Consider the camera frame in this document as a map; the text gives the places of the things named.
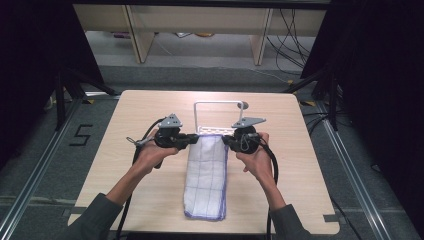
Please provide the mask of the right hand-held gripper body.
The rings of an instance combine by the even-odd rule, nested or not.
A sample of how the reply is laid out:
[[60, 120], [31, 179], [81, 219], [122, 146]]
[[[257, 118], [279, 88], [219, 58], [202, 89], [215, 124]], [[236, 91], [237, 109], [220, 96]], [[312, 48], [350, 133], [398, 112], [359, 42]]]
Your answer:
[[265, 121], [265, 118], [242, 117], [232, 125], [235, 131], [233, 134], [234, 142], [231, 145], [238, 145], [241, 153], [254, 153], [261, 140], [260, 135], [256, 132], [255, 125]]

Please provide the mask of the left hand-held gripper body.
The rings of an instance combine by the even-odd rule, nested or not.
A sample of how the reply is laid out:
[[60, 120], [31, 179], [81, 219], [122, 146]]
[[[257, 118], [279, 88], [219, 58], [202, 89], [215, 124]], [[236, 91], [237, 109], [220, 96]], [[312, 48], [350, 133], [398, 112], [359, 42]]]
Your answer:
[[178, 141], [182, 123], [174, 114], [170, 114], [158, 123], [158, 130], [155, 133], [154, 141], [161, 148], [181, 149], [181, 143]]

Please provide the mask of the white rack with handle bar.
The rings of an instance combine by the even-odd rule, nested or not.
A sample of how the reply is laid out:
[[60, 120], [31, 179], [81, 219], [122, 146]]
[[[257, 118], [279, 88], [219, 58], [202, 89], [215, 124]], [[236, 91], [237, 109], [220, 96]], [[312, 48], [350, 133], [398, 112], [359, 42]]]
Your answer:
[[194, 126], [197, 134], [232, 135], [234, 123], [243, 117], [237, 107], [241, 100], [199, 100], [193, 104]]

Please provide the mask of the white cloth with purple lines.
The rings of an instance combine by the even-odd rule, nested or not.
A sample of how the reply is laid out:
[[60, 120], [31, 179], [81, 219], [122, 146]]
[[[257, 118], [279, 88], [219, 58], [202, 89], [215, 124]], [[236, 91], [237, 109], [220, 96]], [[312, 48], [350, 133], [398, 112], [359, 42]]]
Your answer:
[[184, 189], [188, 218], [221, 221], [226, 217], [228, 147], [221, 135], [201, 135], [190, 146]]

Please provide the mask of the person's left hand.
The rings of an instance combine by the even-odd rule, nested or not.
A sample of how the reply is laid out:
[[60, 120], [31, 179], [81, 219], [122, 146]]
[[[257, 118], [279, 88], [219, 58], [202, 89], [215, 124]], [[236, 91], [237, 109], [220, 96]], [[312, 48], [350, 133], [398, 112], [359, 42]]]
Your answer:
[[144, 177], [166, 157], [177, 153], [178, 150], [176, 148], [162, 148], [159, 147], [154, 140], [150, 140], [141, 148], [137, 160], [131, 169], [136, 176]]

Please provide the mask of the person's right hand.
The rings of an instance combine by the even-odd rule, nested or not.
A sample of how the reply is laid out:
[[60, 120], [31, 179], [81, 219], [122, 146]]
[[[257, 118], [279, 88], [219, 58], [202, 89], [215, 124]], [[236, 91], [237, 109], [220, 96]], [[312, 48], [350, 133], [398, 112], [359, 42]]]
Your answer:
[[252, 154], [237, 153], [236, 158], [244, 164], [244, 172], [250, 172], [261, 185], [274, 182], [272, 175], [271, 158], [263, 146]]

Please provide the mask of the black metal stand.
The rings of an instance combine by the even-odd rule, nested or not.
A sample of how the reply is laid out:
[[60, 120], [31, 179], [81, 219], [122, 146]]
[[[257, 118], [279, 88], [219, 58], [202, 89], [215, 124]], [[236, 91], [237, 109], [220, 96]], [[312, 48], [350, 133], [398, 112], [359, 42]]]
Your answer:
[[291, 85], [288, 89], [283, 90], [283, 93], [294, 93], [312, 82], [316, 82], [311, 94], [315, 100], [323, 100], [325, 96], [329, 97], [329, 112], [327, 116], [333, 130], [337, 131], [336, 106], [338, 82], [334, 71], [330, 67], [324, 67], [318, 70], [316, 73], [304, 78], [297, 84]]
[[81, 86], [82, 83], [87, 83], [88, 85], [91, 85], [97, 88], [98, 90], [101, 90], [109, 96], [119, 95], [118, 91], [104, 84], [102, 76], [99, 76], [98, 78], [92, 78], [76, 69], [72, 69], [69, 67], [60, 67], [55, 77], [57, 130], [59, 130], [65, 124], [66, 121], [64, 90], [67, 90], [73, 100], [85, 100], [87, 98], [87, 94]]

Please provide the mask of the beige wooden desk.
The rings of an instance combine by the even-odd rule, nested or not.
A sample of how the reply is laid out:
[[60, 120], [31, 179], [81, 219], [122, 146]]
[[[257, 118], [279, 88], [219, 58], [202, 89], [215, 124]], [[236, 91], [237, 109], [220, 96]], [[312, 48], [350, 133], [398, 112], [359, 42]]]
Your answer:
[[156, 32], [241, 34], [250, 37], [253, 62], [262, 63], [268, 35], [315, 37], [323, 10], [75, 4], [85, 31], [127, 32], [135, 59], [146, 61]]

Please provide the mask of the black curtain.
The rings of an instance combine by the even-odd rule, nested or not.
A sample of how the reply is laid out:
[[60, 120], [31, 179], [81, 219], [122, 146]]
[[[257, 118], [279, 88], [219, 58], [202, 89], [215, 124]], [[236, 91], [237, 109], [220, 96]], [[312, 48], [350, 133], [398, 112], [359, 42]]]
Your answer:
[[424, 238], [424, 0], [329, 0], [303, 74], [334, 53], [351, 119]]
[[0, 0], [0, 169], [64, 81], [104, 82], [72, 3]]

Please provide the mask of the aluminium floor rail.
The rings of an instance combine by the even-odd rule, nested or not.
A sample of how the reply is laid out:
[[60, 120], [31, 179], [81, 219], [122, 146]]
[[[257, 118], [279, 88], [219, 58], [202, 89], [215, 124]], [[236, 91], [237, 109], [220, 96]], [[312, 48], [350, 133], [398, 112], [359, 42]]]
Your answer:
[[323, 101], [317, 102], [317, 108], [320, 113], [327, 113], [327, 118], [323, 121], [327, 135], [335, 148], [338, 158], [346, 172], [347, 178], [355, 192], [356, 199], [358, 200], [361, 209], [370, 225], [376, 240], [392, 240], [391, 234], [388, 231], [382, 215], [380, 214], [374, 200], [371, 198], [369, 191], [364, 185], [363, 180], [357, 168], [352, 161], [351, 156], [346, 149], [339, 132], [336, 130], [336, 124], [330, 121], [330, 111], [327, 109]]
[[24, 139], [17, 158], [0, 172], [0, 240], [12, 236], [81, 104], [72, 100], [65, 106], [59, 127], [37, 127]]

